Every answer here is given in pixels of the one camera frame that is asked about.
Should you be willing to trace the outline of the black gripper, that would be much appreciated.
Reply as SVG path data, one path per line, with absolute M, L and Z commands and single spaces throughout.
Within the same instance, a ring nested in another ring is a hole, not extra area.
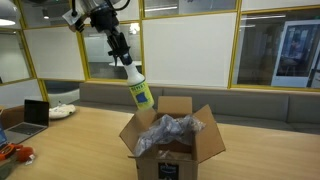
M 107 35 L 107 42 L 111 48 L 109 54 L 119 57 L 129 52 L 130 46 L 127 44 L 123 33 L 118 32 L 119 21 L 117 13 L 109 7 L 98 9 L 90 14 L 91 26 L 101 33 Z

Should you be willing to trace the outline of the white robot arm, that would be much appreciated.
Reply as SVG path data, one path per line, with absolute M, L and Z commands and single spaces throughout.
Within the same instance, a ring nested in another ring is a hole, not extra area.
M 73 32 L 84 30 L 84 21 L 89 18 L 90 25 L 99 33 L 105 33 L 107 42 L 115 58 L 128 58 L 129 49 L 124 35 L 118 30 L 117 12 L 124 10 L 131 0 L 126 0 L 121 7 L 115 4 L 121 0 L 71 0 L 71 9 L 63 15 Z

